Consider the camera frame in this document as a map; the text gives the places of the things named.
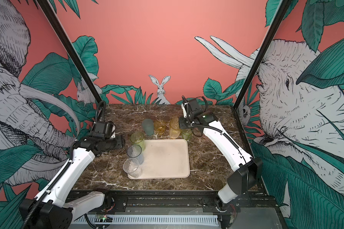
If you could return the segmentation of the amber tall glass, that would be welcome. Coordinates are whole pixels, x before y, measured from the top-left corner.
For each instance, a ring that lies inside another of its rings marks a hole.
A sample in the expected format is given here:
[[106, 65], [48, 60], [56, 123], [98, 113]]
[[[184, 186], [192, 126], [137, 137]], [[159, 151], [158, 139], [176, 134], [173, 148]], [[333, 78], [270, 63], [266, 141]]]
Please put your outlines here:
[[178, 117], [173, 117], [170, 120], [169, 124], [169, 136], [172, 139], [178, 138], [178, 136], [181, 133], [180, 125], [179, 125], [179, 118]]

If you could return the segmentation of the grey blue glass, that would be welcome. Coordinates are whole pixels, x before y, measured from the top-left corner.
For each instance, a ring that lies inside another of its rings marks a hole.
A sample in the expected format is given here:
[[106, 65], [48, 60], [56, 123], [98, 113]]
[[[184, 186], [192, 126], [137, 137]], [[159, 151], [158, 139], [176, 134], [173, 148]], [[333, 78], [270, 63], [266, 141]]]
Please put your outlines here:
[[127, 150], [127, 155], [129, 158], [134, 158], [138, 160], [139, 164], [143, 164], [144, 156], [142, 154], [142, 148], [139, 145], [132, 145]]

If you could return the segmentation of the light green ribbed glass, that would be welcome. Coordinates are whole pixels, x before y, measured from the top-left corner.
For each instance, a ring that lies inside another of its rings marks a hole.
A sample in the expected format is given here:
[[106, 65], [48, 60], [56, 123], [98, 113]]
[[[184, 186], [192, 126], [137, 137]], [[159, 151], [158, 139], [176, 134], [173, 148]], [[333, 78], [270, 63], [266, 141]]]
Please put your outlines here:
[[130, 140], [134, 145], [140, 146], [142, 151], [145, 150], [145, 140], [144, 140], [144, 134], [142, 132], [133, 133], [130, 137]]

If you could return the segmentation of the yellow glass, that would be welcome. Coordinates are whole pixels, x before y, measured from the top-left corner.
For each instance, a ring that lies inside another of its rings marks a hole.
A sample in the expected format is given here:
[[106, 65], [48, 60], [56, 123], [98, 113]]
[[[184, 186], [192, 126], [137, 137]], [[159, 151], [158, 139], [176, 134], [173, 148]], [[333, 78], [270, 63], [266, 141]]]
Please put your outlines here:
[[165, 133], [166, 122], [164, 120], [156, 120], [154, 122], [154, 130], [158, 135], [163, 135]]

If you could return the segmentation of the clear glass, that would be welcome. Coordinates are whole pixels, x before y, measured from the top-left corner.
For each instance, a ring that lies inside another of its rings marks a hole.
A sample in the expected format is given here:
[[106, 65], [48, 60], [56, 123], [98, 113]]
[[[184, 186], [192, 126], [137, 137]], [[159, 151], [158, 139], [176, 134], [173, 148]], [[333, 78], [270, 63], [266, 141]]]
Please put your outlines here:
[[133, 178], [138, 178], [141, 175], [140, 163], [135, 158], [128, 158], [123, 164], [123, 170]]

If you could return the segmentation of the frosted teal glass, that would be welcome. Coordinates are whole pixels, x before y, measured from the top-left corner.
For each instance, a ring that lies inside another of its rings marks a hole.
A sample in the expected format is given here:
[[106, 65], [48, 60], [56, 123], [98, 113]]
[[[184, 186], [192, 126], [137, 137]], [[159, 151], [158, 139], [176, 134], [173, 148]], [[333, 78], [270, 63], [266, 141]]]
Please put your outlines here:
[[146, 135], [151, 136], [154, 135], [154, 122], [151, 119], [144, 119], [142, 121], [142, 128]]

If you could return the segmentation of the beige square tray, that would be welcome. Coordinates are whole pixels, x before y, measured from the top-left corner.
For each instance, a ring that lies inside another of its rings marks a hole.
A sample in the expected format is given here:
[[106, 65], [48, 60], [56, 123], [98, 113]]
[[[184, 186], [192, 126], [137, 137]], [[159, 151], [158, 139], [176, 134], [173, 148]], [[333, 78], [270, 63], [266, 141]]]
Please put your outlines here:
[[184, 139], [145, 140], [139, 175], [130, 179], [187, 178], [190, 176], [188, 143]]

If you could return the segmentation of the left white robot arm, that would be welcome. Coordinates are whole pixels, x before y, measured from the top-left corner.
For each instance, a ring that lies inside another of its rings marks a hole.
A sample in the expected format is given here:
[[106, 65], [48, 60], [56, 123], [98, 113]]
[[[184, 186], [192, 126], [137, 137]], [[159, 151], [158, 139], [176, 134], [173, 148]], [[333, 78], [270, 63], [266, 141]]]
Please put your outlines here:
[[113, 122], [96, 121], [90, 133], [72, 143], [69, 159], [55, 177], [33, 200], [24, 200], [19, 211], [23, 229], [67, 229], [73, 221], [99, 207], [111, 205], [107, 190], [92, 191], [66, 202], [73, 186], [87, 166], [103, 152], [124, 147], [125, 140], [115, 135]]

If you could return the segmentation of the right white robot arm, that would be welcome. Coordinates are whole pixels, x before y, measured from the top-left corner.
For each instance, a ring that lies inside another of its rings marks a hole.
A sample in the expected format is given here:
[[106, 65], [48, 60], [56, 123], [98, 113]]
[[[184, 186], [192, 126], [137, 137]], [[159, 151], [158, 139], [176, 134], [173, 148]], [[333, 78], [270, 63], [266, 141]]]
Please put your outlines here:
[[183, 116], [179, 117], [179, 127], [197, 128], [226, 158], [233, 174], [227, 179], [227, 184], [220, 189], [218, 196], [227, 204], [257, 185], [262, 175], [263, 162], [238, 145], [223, 128], [216, 115], [208, 110], [207, 100], [203, 96], [201, 98], [204, 101], [204, 108], [199, 105], [197, 98], [187, 99], [182, 96]]

